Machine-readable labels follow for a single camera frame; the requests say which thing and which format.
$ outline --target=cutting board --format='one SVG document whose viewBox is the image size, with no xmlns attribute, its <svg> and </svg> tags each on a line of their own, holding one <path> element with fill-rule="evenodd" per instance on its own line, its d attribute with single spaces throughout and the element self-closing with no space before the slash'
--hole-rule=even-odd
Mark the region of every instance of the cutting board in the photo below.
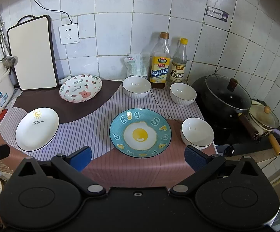
<svg viewBox="0 0 280 232">
<path fill-rule="evenodd" d="M 21 22 L 22 19 L 33 19 Z M 51 18 L 48 15 L 25 16 L 9 28 L 11 54 L 21 90 L 52 89 L 58 84 L 52 43 Z"/>
</svg>

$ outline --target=power outlet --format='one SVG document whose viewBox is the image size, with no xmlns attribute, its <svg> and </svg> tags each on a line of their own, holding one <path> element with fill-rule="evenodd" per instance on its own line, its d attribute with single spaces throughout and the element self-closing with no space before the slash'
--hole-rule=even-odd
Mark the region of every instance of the power outlet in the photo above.
<svg viewBox="0 0 280 232">
<path fill-rule="evenodd" d="M 59 26 L 61 44 L 74 44 L 79 42 L 78 24 L 67 24 Z"/>
</svg>

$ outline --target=bottle label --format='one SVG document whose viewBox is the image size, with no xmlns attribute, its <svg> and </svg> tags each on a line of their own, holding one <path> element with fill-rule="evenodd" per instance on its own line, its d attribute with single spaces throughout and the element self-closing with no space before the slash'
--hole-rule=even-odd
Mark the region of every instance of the bottle label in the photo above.
<svg viewBox="0 0 280 232">
<path fill-rule="evenodd" d="M 170 73 L 170 81 L 173 83 L 180 83 L 183 80 L 183 74 L 186 64 L 180 64 L 172 61 L 172 68 Z"/>
<path fill-rule="evenodd" d="M 150 81 L 152 83 L 165 83 L 170 64 L 170 58 L 154 56 Z"/>
</svg>

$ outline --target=silver screw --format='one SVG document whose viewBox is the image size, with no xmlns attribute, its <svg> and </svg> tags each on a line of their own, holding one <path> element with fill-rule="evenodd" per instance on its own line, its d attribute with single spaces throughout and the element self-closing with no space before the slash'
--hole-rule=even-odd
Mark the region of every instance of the silver screw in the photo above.
<svg viewBox="0 0 280 232">
<path fill-rule="evenodd" d="M 103 190 L 103 186 L 100 186 L 98 184 L 91 185 L 87 188 L 87 190 L 91 193 L 99 193 L 100 191 Z"/>
<path fill-rule="evenodd" d="M 178 192 L 178 193 L 185 193 L 188 190 L 188 186 L 185 185 L 175 185 L 173 187 L 173 190 Z"/>
</svg>

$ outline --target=blue plate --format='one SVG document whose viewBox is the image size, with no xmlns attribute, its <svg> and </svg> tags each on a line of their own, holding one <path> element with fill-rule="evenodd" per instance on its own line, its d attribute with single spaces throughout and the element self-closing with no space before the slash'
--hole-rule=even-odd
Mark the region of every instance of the blue plate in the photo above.
<svg viewBox="0 0 280 232">
<path fill-rule="evenodd" d="M 171 129 L 158 113 L 133 108 L 114 118 L 110 125 L 110 138 L 122 153 L 135 158 L 150 158 L 169 146 Z"/>
</svg>

